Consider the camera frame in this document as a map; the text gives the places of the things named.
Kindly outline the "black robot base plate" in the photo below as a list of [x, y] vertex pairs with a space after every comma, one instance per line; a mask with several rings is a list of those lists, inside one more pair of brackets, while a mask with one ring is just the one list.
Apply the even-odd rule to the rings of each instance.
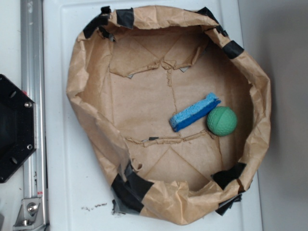
[[0, 182], [5, 183], [36, 150], [35, 103], [0, 76]]

